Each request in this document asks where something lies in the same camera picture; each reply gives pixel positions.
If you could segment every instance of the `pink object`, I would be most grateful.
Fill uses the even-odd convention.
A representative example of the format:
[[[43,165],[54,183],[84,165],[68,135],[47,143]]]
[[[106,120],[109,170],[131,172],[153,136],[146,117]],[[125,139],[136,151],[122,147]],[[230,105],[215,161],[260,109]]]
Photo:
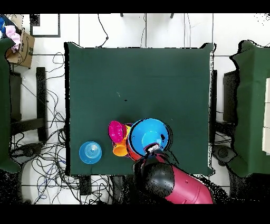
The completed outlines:
[[[192,176],[172,166],[175,186],[165,199],[174,204],[213,204],[208,188]]]
[[[113,120],[109,124],[108,133],[113,142],[119,143],[124,139],[127,133],[127,128],[124,124]]]
[[[6,27],[6,36],[14,41],[14,45],[11,47],[13,53],[19,49],[19,45],[21,43],[21,36],[16,33],[15,26],[5,26]]]

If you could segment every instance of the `green tabletop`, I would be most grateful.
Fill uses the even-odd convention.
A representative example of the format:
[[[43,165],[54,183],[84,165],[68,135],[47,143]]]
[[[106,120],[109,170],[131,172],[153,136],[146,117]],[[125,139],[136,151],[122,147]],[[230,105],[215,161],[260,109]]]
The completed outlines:
[[[133,161],[112,153],[108,124],[156,118],[173,132],[171,151],[179,167],[192,174],[212,174],[208,167],[210,53],[201,49],[80,48],[69,55],[70,174],[132,174]],[[101,159],[83,163],[80,146],[95,141]]]
[[[238,156],[229,166],[240,177],[270,174],[270,156],[262,151],[266,79],[270,78],[270,48],[243,41],[231,58],[239,69],[234,149]]]
[[[17,173],[21,167],[13,162],[9,155],[11,140],[11,96],[9,87],[9,64],[6,51],[14,42],[10,38],[0,40],[0,169]]]

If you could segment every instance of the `magenta cup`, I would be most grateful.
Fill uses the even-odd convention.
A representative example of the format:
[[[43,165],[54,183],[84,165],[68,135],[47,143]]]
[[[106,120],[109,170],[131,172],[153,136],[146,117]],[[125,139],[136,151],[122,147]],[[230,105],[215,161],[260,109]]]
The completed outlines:
[[[116,120],[111,121],[108,127],[108,134],[111,140],[115,143],[121,142],[127,133],[127,128],[124,124],[117,122]]]

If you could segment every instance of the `blue bowl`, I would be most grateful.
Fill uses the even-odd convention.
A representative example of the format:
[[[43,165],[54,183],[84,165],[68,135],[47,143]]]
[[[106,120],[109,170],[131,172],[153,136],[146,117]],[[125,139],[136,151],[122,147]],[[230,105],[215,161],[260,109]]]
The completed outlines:
[[[142,119],[131,126],[128,136],[130,148],[140,156],[146,155],[146,148],[159,144],[164,150],[169,142],[169,130],[160,120]]]
[[[102,156],[101,147],[96,142],[85,142],[79,150],[80,159],[86,164],[98,162]]]

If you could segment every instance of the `plastic cup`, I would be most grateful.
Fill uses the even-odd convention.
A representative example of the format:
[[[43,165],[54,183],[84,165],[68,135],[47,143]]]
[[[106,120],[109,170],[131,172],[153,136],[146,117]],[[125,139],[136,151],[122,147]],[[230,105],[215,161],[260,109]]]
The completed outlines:
[[[124,137],[124,139],[126,140],[128,138],[128,136],[129,136],[129,132],[130,132],[131,127],[128,126],[128,125],[125,125],[125,127],[126,127],[127,130],[126,130],[126,136]]]
[[[127,128],[124,124],[113,120],[109,124],[108,134],[111,140],[115,143],[121,142],[127,134]]]
[[[102,156],[102,150],[96,142],[85,142],[79,150],[80,159],[86,164],[98,162]]]
[[[127,145],[126,145],[126,140],[123,139],[121,142],[115,143],[112,152],[116,156],[126,156],[127,153],[128,153],[128,151],[127,151]]]

